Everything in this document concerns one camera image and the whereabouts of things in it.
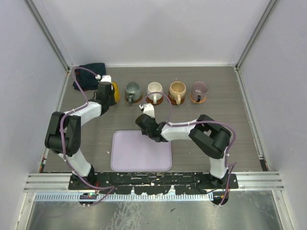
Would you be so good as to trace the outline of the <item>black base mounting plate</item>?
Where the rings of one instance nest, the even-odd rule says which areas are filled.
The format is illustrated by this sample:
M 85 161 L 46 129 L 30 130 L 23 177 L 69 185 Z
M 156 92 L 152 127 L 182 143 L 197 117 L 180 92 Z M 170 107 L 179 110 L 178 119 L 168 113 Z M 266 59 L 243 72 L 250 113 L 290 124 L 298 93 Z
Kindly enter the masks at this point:
M 238 189 L 233 173 L 224 179 L 214 179 L 205 172 L 99 172 L 95 174 L 95 186 L 114 186 L 117 195 L 167 194 L 173 188 L 176 195 L 199 195 L 215 189 Z

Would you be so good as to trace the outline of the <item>brown wooden coaster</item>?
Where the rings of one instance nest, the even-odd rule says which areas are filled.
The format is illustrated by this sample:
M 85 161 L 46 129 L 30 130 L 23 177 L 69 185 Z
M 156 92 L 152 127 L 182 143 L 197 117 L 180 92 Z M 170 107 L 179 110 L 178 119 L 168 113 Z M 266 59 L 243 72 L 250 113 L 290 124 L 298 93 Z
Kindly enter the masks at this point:
M 169 100 L 171 101 L 171 104 L 172 104 L 172 105 L 181 105 L 181 104 L 183 104 L 184 101 L 185 101 L 185 97 L 183 97 L 183 98 L 180 97 L 180 103 L 177 103 L 178 95 L 175 95 L 175 97 L 172 98 L 172 96 L 169 94 L 169 95 L 168 95 L 168 98 L 169 98 Z
M 137 103 L 139 101 L 141 101 L 141 99 L 143 98 L 143 95 L 141 95 L 137 100 L 130 100 L 128 97 L 125 96 L 125 100 L 130 103 L 130 104 L 134 104 L 134 103 Z
M 147 98 L 146 98 L 146 102 L 147 103 L 151 103 L 152 105 L 159 105 L 162 103 L 163 101 L 163 95 L 160 95 L 160 94 L 152 94 L 152 95 L 149 95 Z

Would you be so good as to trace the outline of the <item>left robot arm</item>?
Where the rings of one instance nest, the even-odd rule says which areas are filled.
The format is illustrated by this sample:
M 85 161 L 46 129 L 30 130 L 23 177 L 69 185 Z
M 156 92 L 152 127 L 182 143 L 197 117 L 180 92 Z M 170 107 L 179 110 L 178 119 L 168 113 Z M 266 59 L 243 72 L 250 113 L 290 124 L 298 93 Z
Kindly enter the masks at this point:
M 110 106 L 116 104 L 115 89 L 110 81 L 98 84 L 94 98 L 84 105 L 65 113 L 54 112 L 51 115 L 45 147 L 63 158 L 79 178 L 79 185 L 85 190 L 106 190 L 109 187 L 98 187 L 93 166 L 81 152 L 81 128 L 87 122 L 102 116 Z

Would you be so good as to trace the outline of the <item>grey-green ceramic mug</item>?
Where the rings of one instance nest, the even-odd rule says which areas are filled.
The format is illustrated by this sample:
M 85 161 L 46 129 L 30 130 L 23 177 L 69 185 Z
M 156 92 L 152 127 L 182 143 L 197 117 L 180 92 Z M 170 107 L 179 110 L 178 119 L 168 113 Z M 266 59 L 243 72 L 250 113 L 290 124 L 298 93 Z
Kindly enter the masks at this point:
M 136 82 L 129 82 L 125 87 L 125 96 L 130 100 L 137 100 L 142 95 L 141 88 Z

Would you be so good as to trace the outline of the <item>woven rattan coaster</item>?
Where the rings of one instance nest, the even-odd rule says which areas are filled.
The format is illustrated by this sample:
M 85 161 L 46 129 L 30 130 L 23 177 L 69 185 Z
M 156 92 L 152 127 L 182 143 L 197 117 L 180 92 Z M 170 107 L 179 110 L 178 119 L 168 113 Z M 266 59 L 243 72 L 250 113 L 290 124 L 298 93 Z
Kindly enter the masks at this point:
M 190 95 L 189 95 L 189 98 L 190 98 L 190 100 L 191 100 L 193 103 L 195 103 L 195 104 L 201 104 L 201 103 L 204 103 L 204 102 L 206 101 L 207 96 L 204 96 L 204 98 L 203 98 L 202 100 L 200 100 L 199 102 L 196 101 L 196 100 L 194 100 L 194 99 L 192 98 L 191 93 L 190 93 Z

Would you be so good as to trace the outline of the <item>white ceramic mug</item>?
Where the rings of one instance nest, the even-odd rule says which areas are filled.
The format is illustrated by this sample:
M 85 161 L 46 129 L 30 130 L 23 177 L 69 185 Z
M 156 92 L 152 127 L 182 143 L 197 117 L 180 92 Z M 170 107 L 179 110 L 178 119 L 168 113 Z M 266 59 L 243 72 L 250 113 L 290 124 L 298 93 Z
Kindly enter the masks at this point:
M 162 95 L 163 93 L 163 87 L 160 83 L 158 82 L 151 82 L 148 84 L 148 87 L 147 87 L 147 97 L 149 95 L 152 95 L 152 94 L 160 94 Z

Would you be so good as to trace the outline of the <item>purple transparent mug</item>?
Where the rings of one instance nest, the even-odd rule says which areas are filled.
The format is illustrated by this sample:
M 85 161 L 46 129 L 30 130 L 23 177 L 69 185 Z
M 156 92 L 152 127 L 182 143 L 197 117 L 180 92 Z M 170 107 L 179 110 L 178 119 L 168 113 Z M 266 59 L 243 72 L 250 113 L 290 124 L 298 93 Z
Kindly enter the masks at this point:
M 205 82 L 197 81 L 193 83 L 190 93 L 192 95 L 192 98 L 199 102 L 204 98 L 204 96 L 207 96 L 206 93 L 208 92 L 208 89 L 208 85 Z

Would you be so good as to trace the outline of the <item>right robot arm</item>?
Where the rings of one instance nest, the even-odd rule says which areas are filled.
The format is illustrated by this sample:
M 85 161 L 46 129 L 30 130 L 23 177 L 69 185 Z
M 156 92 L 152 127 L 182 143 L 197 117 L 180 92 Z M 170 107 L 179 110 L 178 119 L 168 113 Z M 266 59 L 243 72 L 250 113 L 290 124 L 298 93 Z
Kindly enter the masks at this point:
M 225 153 L 230 146 L 231 132 L 207 115 L 200 115 L 190 122 L 157 123 L 155 118 L 142 114 L 136 125 L 143 135 L 155 142 L 170 142 L 173 140 L 190 140 L 209 157 L 209 178 L 214 188 L 220 189 L 227 184 L 228 167 L 225 163 Z

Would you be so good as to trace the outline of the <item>yellow transparent mug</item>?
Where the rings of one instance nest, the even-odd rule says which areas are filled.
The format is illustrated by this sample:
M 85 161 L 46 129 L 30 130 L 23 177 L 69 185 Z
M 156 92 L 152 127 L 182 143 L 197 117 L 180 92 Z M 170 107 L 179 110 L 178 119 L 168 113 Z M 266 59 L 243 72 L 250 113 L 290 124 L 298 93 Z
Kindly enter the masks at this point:
M 114 87 L 115 102 L 118 103 L 120 101 L 120 94 L 119 94 L 118 85 L 115 82 L 112 82 L 112 85 Z

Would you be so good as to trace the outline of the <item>dark blue folded cloth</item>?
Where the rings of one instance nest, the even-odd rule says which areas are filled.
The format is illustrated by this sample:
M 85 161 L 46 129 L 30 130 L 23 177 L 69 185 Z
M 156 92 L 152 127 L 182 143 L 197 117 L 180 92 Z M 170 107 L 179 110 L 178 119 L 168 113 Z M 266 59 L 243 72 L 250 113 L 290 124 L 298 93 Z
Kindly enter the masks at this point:
M 83 91 L 96 90 L 98 87 L 98 81 L 95 75 L 106 75 L 106 68 L 104 63 L 90 63 L 86 65 L 80 65 L 80 68 L 86 68 L 94 72 L 88 72 L 84 69 L 75 70 L 76 80 Z

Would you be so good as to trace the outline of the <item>aluminium front rail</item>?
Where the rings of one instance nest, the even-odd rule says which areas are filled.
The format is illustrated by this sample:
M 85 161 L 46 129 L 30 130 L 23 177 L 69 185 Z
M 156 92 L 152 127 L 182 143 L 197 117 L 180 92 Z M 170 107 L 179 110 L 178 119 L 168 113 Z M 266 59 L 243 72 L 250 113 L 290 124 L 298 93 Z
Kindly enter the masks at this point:
M 282 191 L 284 186 L 278 172 L 235 172 L 238 190 L 242 191 Z M 67 191 L 70 173 L 31 173 L 28 175 L 24 191 Z

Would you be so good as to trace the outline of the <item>lavender plastic tray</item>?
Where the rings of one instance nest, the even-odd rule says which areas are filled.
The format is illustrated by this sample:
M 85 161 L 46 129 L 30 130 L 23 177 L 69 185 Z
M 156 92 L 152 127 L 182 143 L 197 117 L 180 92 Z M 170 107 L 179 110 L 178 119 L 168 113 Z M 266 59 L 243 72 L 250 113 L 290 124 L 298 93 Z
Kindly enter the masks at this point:
M 157 143 L 140 130 L 113 135 L 110 167 L 115 172 L 164 172 L 172 167 L 170 142 Z

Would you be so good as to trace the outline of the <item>beige ceramic mug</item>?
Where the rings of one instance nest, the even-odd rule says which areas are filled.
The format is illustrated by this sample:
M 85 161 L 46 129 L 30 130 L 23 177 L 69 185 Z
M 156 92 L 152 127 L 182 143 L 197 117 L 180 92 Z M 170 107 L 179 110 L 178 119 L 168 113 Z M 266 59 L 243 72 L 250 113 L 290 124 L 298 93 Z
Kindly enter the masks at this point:
M 187 88 L 185 84 L 180 81 L 175 81 L 171 83 L 169 90 L 168 90 L 168 94 L 170 94 L 172 98 L 174 98 L 175 95 L 178 95 L 178 98 L 177 98 L 178 104 L 180 103 L 180 97 L 182 98 L 186 97 L 186 93 L 187 93 Z

